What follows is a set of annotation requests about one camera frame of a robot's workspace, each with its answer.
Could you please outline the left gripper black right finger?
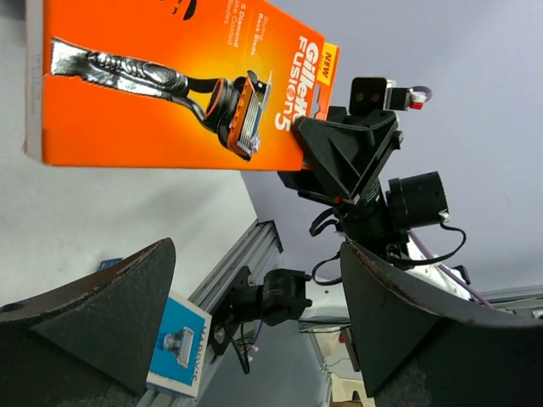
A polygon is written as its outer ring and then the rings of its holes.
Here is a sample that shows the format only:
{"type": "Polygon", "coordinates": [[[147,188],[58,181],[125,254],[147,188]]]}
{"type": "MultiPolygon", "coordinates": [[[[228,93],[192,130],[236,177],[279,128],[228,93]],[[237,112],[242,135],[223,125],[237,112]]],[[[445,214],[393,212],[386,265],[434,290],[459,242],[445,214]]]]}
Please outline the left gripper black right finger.
{"type": "Polygon", "coordinates": [[[541,321],[458,298],[356,243],[342,245],[340,266],[376,405],[541,405],[541,321]]]}

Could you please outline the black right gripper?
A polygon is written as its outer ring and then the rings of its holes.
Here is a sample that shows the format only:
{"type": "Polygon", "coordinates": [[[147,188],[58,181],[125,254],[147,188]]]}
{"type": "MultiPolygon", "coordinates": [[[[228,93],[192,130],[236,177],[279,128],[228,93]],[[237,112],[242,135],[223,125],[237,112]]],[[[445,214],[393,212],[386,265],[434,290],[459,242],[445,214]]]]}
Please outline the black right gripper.
{"type": "Polygon", "coordinates": [[[354,116],[333,108],[331,120],[300,118],[294,124],[305,167],[278,173],[302,198],[334,206],[367,195],[391,153],[400,147],[396,113],[374,110],[354,116]]]}

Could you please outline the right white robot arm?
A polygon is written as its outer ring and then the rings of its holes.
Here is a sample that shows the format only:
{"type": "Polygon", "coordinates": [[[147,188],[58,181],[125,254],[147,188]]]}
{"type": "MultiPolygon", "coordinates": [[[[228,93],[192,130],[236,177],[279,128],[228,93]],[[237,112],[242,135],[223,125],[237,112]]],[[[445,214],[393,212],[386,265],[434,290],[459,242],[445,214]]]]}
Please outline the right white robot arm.
{"type": "Polygon", "coordinates": [[[391,283],[393,274],[406,279],[410,269],[436,264],[430,256],[408,256],[408,234],[422,226],[446,228],[449,211],[437,173],[394,179],[388,191],[382,190],[379,172],[401,142],[398,120],[392,112],[367,109],[352,114],[345,108],[332,107],[326,119],[300,117],[292,130],[309,166],[283,171],[280,178],[302,198],[325,205],[311,225],[311,235],[333,226],[346,240],[378,258],[369,267],[344,271],[337,280],[347,292],[350,324],[355,332],[370,326],[381,336],[396,335],[414,343],[453,327],[459,327],[465,337],[541,338],[539,322],[456,301],[432,288],[426,289],[429,304],[422,305],[391,283]],[[364,293],[359,283],[365,271],[381,277],[382,285],[392,295],[392,310],[370,315],[374,297],[364,293]]]}

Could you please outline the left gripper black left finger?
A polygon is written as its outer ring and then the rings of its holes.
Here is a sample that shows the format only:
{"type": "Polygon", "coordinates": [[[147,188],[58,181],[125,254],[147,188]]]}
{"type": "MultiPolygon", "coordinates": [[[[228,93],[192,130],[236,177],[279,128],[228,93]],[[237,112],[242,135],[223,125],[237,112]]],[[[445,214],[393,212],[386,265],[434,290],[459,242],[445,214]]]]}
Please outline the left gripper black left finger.
{"type": "Polygon", "coordinates": [[[176,264],[170,238],[1,308],[3,406],[134,406],[176,264]]]}

